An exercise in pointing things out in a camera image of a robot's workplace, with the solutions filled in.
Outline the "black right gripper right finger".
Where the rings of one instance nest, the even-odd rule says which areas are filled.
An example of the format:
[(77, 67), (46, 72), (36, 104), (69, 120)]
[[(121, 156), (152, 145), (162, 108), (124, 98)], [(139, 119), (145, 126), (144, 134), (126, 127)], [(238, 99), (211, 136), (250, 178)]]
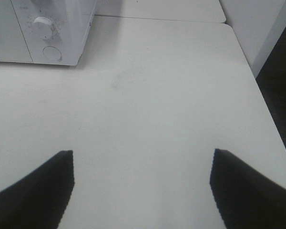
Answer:
[(228, 229), (286, 229), (286, 189), (216, 149), (210, 174), (216, 206)]

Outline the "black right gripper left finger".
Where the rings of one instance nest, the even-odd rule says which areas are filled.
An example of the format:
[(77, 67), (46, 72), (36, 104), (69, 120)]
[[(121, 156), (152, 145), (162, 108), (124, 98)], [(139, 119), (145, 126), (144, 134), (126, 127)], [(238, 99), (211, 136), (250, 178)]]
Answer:
[(0, 191), (0, 229), (56, 229), (75, 185), (73, 151), (60, 151)]

